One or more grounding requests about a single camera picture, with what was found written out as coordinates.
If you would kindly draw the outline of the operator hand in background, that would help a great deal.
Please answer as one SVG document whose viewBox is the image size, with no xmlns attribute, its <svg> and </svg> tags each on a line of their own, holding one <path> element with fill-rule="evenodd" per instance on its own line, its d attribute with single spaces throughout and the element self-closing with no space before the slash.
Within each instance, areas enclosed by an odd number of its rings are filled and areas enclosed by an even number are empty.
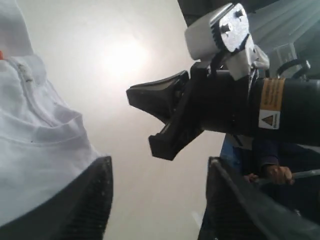
<svg viewBox="0 0 320 240">
<path fill-rule="evenodd" d="M 292 185 L 295 180 L 291 170 L 287 166 L 278 164 L 265 164 L 259 167 L 258 174 L 249 173 L 242 177 L 249 183 L 261 184 L 263 182 L 276 185 Z"/>
</svg>

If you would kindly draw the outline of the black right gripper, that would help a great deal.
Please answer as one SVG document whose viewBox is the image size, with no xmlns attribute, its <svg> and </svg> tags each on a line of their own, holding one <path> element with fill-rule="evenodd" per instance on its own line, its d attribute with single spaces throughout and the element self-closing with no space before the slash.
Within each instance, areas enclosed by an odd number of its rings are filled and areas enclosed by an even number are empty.
<svg viewBox="0 0 320 240">
<path fill-rule="evenodd" d="M 130 106 L 165 127 L 148 142 L 153 157 L 173 161 L 204 131 L 253 137 L 258 131 L 260 76 L 257 70 L 234 80 L 228 70 L 195 63 L 165 79 L 126 90 Z"/>
</svg>

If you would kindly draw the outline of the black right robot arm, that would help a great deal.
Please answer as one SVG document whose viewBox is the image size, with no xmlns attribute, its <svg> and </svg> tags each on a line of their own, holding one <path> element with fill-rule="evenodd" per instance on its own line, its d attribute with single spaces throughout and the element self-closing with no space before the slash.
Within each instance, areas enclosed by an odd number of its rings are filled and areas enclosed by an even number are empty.
<svg viewBox="0 0 320 240">
<path fill-rule="evenodd" d="M 148 138 L 154 157 L 173 160 L 204 131 L 307 146 L 320 144 L 317 79 L 234 80 L 228 70 L 195 63 L 190 71 L 131 86 L 128 103 L 164 123 Z"/>
</svg>

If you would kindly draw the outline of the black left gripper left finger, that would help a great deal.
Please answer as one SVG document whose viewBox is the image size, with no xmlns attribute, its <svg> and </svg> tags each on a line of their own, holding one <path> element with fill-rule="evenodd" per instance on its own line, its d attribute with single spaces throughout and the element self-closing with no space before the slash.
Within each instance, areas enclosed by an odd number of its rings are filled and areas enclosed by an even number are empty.
<svg viewBox="0 0 320 240">
<path fill-rule="evenodd" d="M 1 226 L 2 240 L 102 240 L 112 208 L 112 158 L 96 159 L 54 197 Z"/>
</svg>

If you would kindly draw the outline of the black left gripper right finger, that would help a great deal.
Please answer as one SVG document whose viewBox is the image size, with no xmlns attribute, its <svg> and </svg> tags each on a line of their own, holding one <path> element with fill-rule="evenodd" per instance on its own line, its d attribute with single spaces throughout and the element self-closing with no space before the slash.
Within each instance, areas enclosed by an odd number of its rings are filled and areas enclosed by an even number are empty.
<svg viewBox="0 0 320 240">
<path fill-rule="evenodd" d="M 276 203 L 220 157 L 209 157 L 200 240 L 318 240 L 320 227 Z"/>
</svg>

